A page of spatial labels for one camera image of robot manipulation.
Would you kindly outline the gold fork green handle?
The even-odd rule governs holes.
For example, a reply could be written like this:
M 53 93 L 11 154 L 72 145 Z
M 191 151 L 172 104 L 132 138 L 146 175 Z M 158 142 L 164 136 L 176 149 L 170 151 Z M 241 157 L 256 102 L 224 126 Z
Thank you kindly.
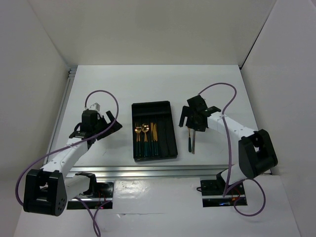
M 135 124 L 134 131 L 136 132 L 136 154 L 137 154 L 137 157 L 140 158 L 141 157 L 141 148 L 140 148 L 141 127 L 137 123 Z
M 188 151 L 189 151 L 189 153 L 191 153 L 192 152 L 192 140 L 191 140 L 191 129 L 190 128 L 188 128 L 188 134 L 189 134 L 189 136 L 188 136 Z

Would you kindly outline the gold knife green handle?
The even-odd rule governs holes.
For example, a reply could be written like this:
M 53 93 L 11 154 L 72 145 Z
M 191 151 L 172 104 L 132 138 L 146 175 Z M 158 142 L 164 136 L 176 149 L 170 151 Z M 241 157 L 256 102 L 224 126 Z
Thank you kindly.
M 158 134 L 157 134 L 156 123 L 154 123 L 154 145 L 155 145 L 155 156 L 158 156 Z
M 154 145 L 154 123 L 150 123 L 150 131 L 151 131 L 151 152 L 152 152 L 152 157 L 155 156 L 155 145 Z

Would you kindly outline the gold spoon green handle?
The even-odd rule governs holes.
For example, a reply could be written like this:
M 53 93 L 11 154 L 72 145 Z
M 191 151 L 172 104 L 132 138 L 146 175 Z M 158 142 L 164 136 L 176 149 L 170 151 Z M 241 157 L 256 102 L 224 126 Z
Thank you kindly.
M 142 131 L 144 133 L 144 157 L 148 157 L 149 155 L 149 148 L 148 148 L 148 137 L 147 132 L 150 130 L 148 124 L 142 124 Z

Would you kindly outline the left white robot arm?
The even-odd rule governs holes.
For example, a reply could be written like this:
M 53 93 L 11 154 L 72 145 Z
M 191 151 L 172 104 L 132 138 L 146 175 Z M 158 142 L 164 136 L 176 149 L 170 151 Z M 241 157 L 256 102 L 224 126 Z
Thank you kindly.
M 23 209 L 26 212 L 60 216 L 67 202 L 79 194 L 86 197 L 96 195 L 98 188 L 96 176 L 88 172 L 79 172 L 67 179 L 67 175 L 76 162 L 87 153 L 92 145 L 114 132 L 122 125 L 117 116 L 106 112 L 109 122 L 96 110 L 82 112 L 81 122 L 70 134 L 65 147 L 40 169 L 31 169 L 26 175 Z

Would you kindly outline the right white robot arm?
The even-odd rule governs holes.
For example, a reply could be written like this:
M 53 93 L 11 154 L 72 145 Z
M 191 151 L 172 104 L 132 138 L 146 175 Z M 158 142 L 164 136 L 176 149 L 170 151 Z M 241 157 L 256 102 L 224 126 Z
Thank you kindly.
M 231 166 L 217 175 L 216 190 L 222 194 L 232 189 L 233 184 L 254 179 L 277 166 L 277 156 L 269 133 L 248 128 L 222 114 L 213 106 L 198 111 L 183 106 L 179 126 L 205 132 L 208 128 L 229 136 L 229 163 Z

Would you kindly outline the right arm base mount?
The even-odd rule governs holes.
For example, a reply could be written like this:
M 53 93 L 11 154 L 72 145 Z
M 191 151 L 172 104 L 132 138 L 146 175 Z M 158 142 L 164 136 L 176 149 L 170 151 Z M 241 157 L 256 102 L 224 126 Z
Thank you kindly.
M 234 187 L 225 197 L 223 197 L 224 190 L 218 186 L 216 180 L 201 180 L 196 190 L 202 195 L 203 207 L 233 206 L 235 201 L 236 206 L 247 205 L 243 184 Z

